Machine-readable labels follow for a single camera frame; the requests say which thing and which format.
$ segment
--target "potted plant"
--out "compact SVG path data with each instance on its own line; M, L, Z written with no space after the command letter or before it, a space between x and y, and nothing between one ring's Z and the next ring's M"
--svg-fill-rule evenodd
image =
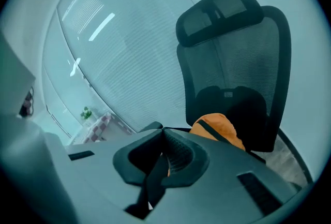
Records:
M96 118L92 115L92 111L87 106L84 107L81 117L85 120L84 126L86 127L90 127L96 122Z

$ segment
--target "small plant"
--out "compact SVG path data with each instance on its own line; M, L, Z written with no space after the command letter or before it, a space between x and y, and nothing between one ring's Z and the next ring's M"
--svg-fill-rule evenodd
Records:
M88 107L84 107L84 111L81 113L81 117L84 120L87 120L92 115L92 111L88 109Z

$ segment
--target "mesh chair backrest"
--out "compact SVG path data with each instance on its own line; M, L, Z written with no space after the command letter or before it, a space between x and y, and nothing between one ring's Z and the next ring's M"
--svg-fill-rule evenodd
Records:
M255 91L257 96L251 97L254 102L260 97L264 99L265 102L258 100L261 103L259 111L264 111L258 115L264 114L268 119L261 118L250 128L235 128L250 149L267 151L273 148L288 90L291 40L287 20L277 8L261 8L255 0L201 2L185 12L176 26L187 123L192 125L206 113L233 113L233 103L241 104L240 100L245 100L242 112L248 114L247 98L243 93L231 90L243 86L249 89L248 93ZM223 17L218 16L212 21L210 14L217 12L222 12ZM201 99L198 94L209 95Z

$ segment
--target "wall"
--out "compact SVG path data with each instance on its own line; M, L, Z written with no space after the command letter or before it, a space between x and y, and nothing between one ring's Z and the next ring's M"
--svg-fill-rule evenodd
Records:
M17 114L34 81L34 76L15 56L0 32L0 114Z
M331 149L330 28L317 0L258 2L282 10L290 25L291 77L281 129L316 180Z
M79 68L92 87L135 131L153 121L170 127L186 124L185 91L176 53L175 24L192 5L191 0L59 2L57 27L59 34L65 36L62 41L67 42L72 55L80 59ZM96 29L110 15L109 22L92 39ZM61 85L68 80L73 86L76 74L69 77L66 73L69 65L66 59L63 60L65 51L62 52L58 44L61 38L55 36L56 25L50 27L50 31L52 38L46 40L44 54L49 53L51 60L45 63L45 67L58 65L59 69L54 72L57 74L51 79L56 88L59 85L55 80L61 80Z
M15 55L35 76L32 120L45 131L69 138L46 110L42 89L42 53L47 30L59 0L8 0L0 16L0 27Z
M80 70L81 63L78 68L75 67L77 64L64 37L57 12L49 26L42 61L45 102L50 109L50 101L56 98L57 102L52 104L52 114L68 133L72 135L73 130L81 128L80 123L83 124L83 120L80 114L85 106L97 118L107 112L108 107L84 79Z

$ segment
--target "orange bag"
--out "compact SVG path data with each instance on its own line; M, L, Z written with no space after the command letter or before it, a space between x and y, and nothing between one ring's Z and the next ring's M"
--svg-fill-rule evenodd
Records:
M225 115L220 113L203 115L193 124L190 130L190 133L192 134L196 134L212 140L217 140L202 125L198 123L200 120L203 120L205 123L207 123L212 129L227 139L232 145L245 150L242 141L237 137L236 130Z

